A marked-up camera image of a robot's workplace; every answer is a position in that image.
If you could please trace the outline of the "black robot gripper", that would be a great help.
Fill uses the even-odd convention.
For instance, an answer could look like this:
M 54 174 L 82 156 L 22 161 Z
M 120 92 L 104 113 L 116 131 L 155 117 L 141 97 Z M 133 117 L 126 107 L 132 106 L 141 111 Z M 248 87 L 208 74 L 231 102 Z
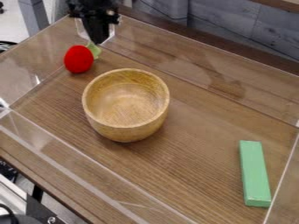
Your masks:
M 108 24 L 118 24 L 117 0 L 65 0 L 65 3 L 69 15 L 81 18 L 89 39 L 101 44 L 109 36 Z

